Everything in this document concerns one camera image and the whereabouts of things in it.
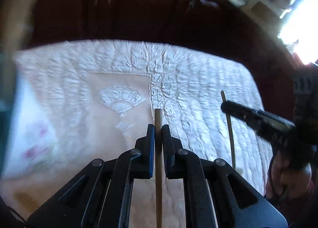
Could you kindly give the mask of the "person's right hand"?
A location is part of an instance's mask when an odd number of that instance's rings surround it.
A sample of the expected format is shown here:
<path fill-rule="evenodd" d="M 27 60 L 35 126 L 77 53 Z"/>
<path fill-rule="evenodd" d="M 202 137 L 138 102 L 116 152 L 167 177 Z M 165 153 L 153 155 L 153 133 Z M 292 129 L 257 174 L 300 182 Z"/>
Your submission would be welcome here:
<path fill-rule="evenodd" d="M 268 199 L 300 198 L 313 188 L 313 173 L 310 163 L 300 169 L 292 169 L 289 158 L 281 151 L 272 157 L 265 186 L 265 197 Z"/>

